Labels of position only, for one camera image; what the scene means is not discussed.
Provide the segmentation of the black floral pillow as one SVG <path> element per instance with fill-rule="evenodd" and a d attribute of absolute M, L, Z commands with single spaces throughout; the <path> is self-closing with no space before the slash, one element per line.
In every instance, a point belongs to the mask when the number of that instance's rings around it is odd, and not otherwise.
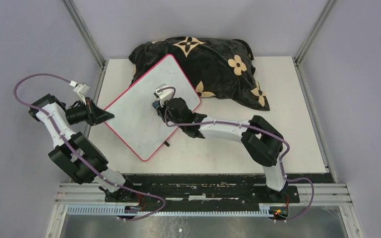
<path fill-rule="evenodd" d="M 255 79 L 254 56 L 240 39 L 179 36 L 143 43 L 129 55 L 137 81 L 164 56 L 172 55 L 201 98 L 231 99 L 245 107 L 269 111 L 268 99 Z"/>

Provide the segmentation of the pink framed whiteboard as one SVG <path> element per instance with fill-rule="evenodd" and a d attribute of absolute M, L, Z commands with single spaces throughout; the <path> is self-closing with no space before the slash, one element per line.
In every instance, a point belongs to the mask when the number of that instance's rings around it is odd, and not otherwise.
<path fill-rule="evenodd" d="M 115 115 L 105 125 L 145 162 L 177 130 L 167 127 L 152 106 L 155 90 L 162 84 L 175 87 L 174 96 L 183 98 L 192 111 L 200 106 L 201 99 L 192 84 L 174 56 L 168 54 L 105 108 Z"/>

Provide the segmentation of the blue black eraser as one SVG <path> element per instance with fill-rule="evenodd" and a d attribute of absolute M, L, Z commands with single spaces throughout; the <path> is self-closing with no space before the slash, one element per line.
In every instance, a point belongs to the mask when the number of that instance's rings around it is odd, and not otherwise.
<path fill-rule="evenodd" d="M 155 101 L 155 102 L 152 104 L 152 106 L 153 106 L 153 108 L 154 108 L 156 111 L 158 111 L 158 112 L 160 112 L 161 109 L 162 109 L 162 107 L 160 106 L 159 101 Z"/>

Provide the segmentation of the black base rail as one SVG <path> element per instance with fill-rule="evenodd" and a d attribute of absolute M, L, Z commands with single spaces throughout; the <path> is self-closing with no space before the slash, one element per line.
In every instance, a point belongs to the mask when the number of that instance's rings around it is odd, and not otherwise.
<path fill-rule="evenodd" d="M 98 184 L 83 184 L 66 192 L 65 199 L 77 203 L 99 205 L 140 205 L 145 212 L 160 208 L 164 212 L 246 212 L 259 205 L 281 206 L 302 204 L 301 196 L 319 192 L 320 185 L 333 183 L 332 175 L 295 174 L 284 192 L 274 192 L 266 186 L 264 175 L 129 175 L 138 195 L 121 189 L 111 195 Z"/>

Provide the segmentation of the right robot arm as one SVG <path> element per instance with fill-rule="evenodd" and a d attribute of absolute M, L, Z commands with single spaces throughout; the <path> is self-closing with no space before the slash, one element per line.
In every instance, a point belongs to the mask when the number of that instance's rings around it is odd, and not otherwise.
<path fill-rule="evenodd" d="M 283 136 L 261 116 L 250 120 L 219 120 L 205 114 L 192 112 L 184 99 L 160 99 L 152 104 L 158 116 L 168 127 L 177 126 L 191 138 L 216 138 L 241 143 L 250 157 L 263 166 L 267 197 L 279 202 L 287 195 L 285 179 L 279 156 L 285 145 Z"/>

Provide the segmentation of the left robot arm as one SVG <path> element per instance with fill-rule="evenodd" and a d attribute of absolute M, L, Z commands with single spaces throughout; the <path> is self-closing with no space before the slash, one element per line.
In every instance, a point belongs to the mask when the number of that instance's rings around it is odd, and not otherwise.
<path fill-rule="evenodd" d="M 49 158 L 75 183 L 98 183 L 105 193 L 106 200 L 132 201 L 136 188 L 131 181 L 108 167 L 103 153 L 82 132 L 75 132 L 71 125 L 80 122 L 94 126 L 114 115 L 95 105 L 85 97 L 69 108 L 57 97 L 47 94 L 34 102 L 29 114 L 43 123 L 52 137 L 53 150 Z"/>

